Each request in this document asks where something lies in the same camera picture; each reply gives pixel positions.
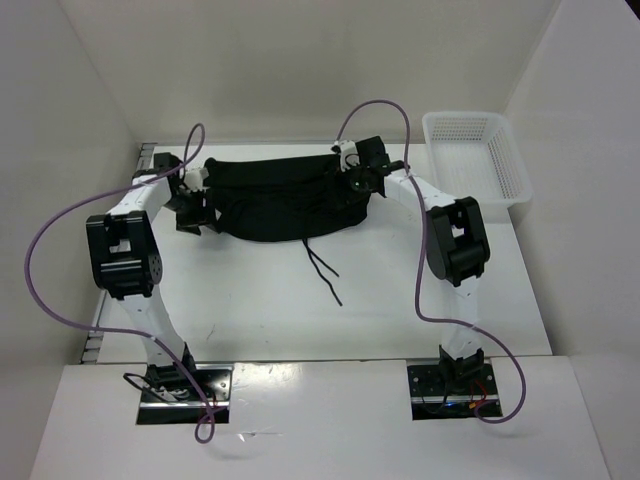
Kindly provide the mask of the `black shorts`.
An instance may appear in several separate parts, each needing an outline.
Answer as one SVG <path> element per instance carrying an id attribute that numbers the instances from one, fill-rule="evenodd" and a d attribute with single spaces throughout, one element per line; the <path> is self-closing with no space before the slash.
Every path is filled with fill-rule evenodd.
<path id="1" fill-rule="evenodd" d="M 259 243 L 299 241 L 316 273 L 342 305 L 323 274 L 339 273 L 310 240 L 354 227 L 368 214 L 371 193 L 359 190 L 335 154 L 245 162 L 205 161 L 206 204 L 218 233 Z"/>

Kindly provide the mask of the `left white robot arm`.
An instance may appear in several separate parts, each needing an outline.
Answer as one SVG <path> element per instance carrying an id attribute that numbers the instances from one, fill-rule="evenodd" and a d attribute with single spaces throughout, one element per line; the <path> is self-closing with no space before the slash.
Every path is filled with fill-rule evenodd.
<path id="1" fill-rule="evenodd" d="M 186 342 L 178 335 L 161 296 L 163 263 L 152 222 L 162 208 L 175 214 L 176 229 L 199 235 L 208 222 L 203 180 L 196 169 L 183 174 L 173 154 L 153 156 L 153 167 L 134 174 L 133 190 L 107 213 L 92 215 L 86 233 L 96 285 L 128 313 L 145 334 L 144 381 L 149 394 L 167 401 L 196 394 L 200 376 Z"/>

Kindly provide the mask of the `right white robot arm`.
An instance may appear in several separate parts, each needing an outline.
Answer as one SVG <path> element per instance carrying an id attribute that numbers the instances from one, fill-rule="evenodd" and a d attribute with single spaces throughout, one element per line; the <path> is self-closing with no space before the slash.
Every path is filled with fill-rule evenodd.
<path id="1" fill-rule="evenodd" d="M 442 325 L 438 378 L 446 394 L 460 393 L 480 373 L 485 356 L 477 330 L 478 287 L 490 258 L 484 220 L 472 197 L 456 198 L 392 162 L 382 140 L 337 141 L 341 172 L 358 193 L 378 193 L 414 210 L 422 221 L 419 275 L 441 282 L 446 309 L 428 317 Z"/>

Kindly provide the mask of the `white plastic basket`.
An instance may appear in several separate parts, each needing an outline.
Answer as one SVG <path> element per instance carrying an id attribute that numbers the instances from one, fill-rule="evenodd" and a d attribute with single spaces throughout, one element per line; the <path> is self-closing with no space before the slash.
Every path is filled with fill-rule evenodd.
<path id="1" fill-rule="evenodd" d="M 510 208 L 533 197 L 506 117 L 493 112 L 430 112 L 422 119 L 434 184 L 481 205 Z"/>

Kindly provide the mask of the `aluminium table edge rail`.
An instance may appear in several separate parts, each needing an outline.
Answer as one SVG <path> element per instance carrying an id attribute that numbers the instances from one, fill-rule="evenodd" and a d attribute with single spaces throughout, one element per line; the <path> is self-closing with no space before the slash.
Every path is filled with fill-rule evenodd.
<path id="1" fill-rule="evenodd" d="M 139 226 L 140 215 L 131 219 L 129 213 L 98 215 L 87 221 L 87 234 L 94 278 L 101 289 L 94 312 L 92 330 L 87 336 L 83 362 L 96 363 L 105 334 L 101 323 L 107 319 L 111 310 L 111 288 L 116 293 L 128 293 L 131 289 L 142 287 L 148 290 L 150 279 L 144 265 L 144 252 L 138 248 L 131 252 L 130 240 L 143 244 L 147 235 Z"/>

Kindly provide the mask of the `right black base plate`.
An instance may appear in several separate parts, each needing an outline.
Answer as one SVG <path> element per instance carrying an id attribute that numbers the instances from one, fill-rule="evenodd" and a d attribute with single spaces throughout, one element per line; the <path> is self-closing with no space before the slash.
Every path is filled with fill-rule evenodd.
<path id="1" fill-rule="evenodd" d="M 436 360 L 410 361 L 406 366 L 414 421 L 503 417 L 494 370 L 485 362 L 479 373 L 457 384 L 447 383 Z"/>

